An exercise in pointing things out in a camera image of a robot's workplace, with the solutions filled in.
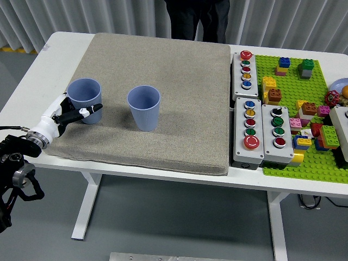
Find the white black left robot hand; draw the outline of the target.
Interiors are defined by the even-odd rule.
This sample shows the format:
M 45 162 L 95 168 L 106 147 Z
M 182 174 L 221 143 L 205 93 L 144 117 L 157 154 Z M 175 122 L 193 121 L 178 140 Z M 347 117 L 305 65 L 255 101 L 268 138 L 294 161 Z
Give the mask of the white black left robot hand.
M 46 109 L 38 125 L 29 130 L 26 138 L 42 141 L 47 146 L 54 138 L 62 136 L 70 123 L 81 120 L 90 125 L 100 121 L 102 107 L 100 92 L 84 102 L 78 102 L 63 93 Z

